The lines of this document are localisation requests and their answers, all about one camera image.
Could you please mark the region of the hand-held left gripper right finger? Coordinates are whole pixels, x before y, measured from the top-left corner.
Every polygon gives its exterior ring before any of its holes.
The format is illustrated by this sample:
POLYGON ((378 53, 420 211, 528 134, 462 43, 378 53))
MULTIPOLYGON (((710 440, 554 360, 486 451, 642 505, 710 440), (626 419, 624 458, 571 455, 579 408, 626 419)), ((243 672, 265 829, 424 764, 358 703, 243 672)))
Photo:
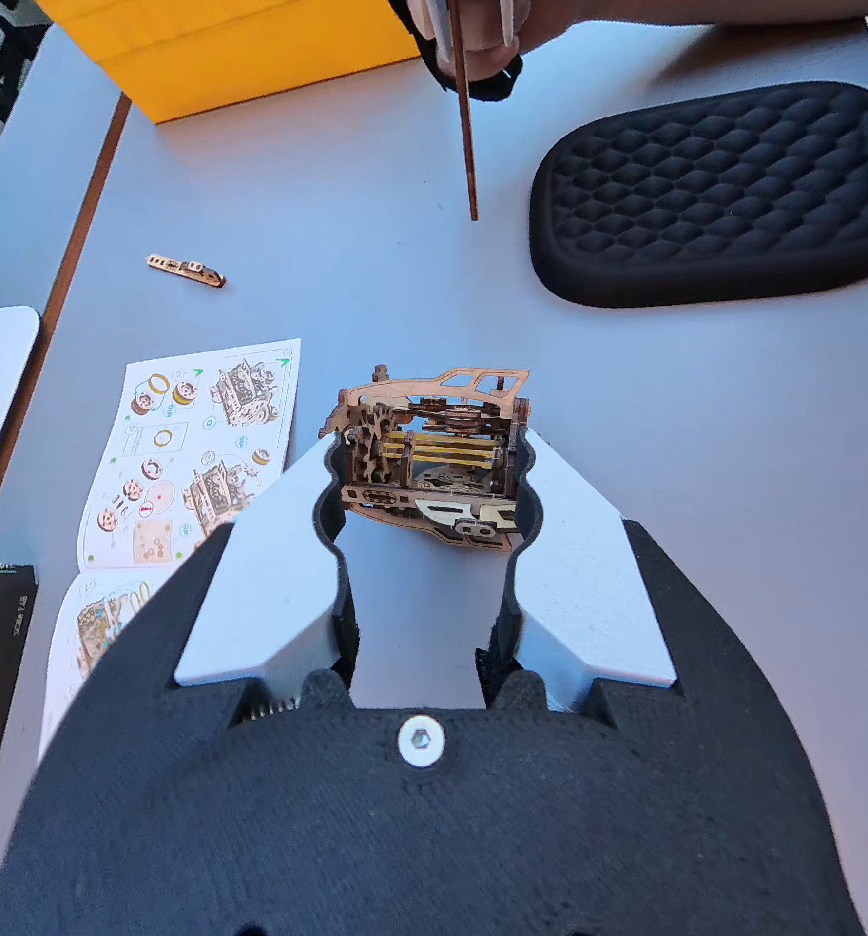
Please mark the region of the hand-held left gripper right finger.
POLYGON ((674 662, 613 507, 533 429, 519 433, 498 663, 538 674, 550 710, 579 711, 596 680, 668 689, 674 662))

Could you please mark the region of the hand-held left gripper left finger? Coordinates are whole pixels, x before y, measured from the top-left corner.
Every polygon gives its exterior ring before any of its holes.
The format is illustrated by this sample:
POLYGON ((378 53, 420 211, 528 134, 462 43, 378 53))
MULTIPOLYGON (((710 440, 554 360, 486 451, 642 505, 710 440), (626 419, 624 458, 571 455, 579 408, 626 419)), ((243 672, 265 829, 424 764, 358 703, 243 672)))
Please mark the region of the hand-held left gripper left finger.
POLYGON ((332 432, 237 516, 174 670, 180 686, 255 678, 300 692, 311 672, 333 669, 349 688, 357 623, 335 544, 345 462, 332 432))

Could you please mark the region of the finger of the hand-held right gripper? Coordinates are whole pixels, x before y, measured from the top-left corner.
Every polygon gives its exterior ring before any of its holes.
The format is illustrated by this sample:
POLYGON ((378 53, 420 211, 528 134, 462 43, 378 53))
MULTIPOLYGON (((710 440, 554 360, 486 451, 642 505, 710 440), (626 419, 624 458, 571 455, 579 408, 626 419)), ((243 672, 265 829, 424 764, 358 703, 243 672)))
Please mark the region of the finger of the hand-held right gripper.
POLYGON ((454 68, 451 14, 448 1, 425 1, 425 17, 430 23, 438 59, 454 68))

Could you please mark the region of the thin wooden stick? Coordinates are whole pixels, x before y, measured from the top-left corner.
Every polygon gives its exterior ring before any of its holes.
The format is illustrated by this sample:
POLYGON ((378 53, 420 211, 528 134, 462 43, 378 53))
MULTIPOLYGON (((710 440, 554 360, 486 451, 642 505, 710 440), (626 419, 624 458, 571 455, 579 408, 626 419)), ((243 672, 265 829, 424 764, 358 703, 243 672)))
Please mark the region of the thin wooden stick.
POLYGON ((447 1, 446 6, 450 24, 454 83, 456 87, 460 112, 460 125, 463 142, 463 162, 469 204, 468 210, 471 221, 477 222, 479 220, 479 202, 472 136, 469 78, 467 74, 465 47, 463 42, 460 2, 447 1))

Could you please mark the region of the wooden mechanical model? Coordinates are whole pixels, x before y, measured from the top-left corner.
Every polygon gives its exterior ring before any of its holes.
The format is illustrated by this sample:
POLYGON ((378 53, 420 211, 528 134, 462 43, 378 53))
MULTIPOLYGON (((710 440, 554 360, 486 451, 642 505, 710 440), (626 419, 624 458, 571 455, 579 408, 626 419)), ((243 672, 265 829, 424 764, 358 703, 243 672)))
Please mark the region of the wooden mechanical model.
POLYGON ((453 368, 341 389, 320 437, 345 452, 345 509, 444 543, 512 551, 528 369, 453 368))

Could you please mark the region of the small wooden model part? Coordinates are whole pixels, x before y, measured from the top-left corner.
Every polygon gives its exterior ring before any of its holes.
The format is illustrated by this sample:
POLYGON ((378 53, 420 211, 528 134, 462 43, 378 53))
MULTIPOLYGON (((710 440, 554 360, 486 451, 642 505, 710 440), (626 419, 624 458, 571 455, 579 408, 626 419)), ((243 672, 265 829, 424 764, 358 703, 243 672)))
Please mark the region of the small wooden model part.
POLYGON ((226 278, 217 271, 196 261, 178 261, 167 256, 151 254, 146 258, 147 266, 153 270, 188 279, 207 287, 222 288, 226 278))

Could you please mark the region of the person's right hand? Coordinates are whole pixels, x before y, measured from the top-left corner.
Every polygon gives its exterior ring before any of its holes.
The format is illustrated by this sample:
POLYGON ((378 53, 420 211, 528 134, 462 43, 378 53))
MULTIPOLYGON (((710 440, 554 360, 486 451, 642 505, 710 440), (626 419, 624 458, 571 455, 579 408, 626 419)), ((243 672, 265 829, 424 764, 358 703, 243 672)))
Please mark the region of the person's right hand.
MULTIPOLYGON (((503 39, 498 1, 458 3, 464 46, 469 53, 510 53, 512 45, 503 39)), ((581 17, 579 1, 512 2, 514 35, 518 51, 528 53, 559 37, 581 17)))

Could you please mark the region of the illustrated instruction booklet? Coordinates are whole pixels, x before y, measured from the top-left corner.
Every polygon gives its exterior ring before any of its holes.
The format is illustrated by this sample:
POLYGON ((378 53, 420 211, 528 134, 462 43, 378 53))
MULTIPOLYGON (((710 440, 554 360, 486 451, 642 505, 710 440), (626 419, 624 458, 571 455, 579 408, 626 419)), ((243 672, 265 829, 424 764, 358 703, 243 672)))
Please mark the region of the illustrated instruction booklet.
POLYGON ((300 356, 294 338, 126 367, 56 618, 39 759, 126 624, 282 473, 300 356))

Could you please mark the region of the yellow plastic storage bin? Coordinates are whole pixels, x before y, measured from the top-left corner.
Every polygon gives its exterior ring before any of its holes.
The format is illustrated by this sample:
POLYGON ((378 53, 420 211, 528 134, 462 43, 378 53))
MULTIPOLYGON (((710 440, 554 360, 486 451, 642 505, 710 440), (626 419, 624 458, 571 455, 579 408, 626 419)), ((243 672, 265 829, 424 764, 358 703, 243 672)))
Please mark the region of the yellow plastic storage bin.
POLYGON ((153 123, 419 56, 386 1, 39 1, 153 123))

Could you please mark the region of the black honeycomb cushion pad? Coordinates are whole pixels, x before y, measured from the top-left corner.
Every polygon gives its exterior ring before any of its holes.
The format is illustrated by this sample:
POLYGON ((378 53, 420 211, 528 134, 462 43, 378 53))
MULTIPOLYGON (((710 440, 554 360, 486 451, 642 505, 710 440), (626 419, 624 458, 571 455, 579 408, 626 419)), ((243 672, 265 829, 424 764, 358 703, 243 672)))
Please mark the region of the black honeycomb cushion pad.
POLYGON ((868 90, 804 81, 608 116, 542 159, 536 275, 609 309, 777 298, 868 278, 868 90))

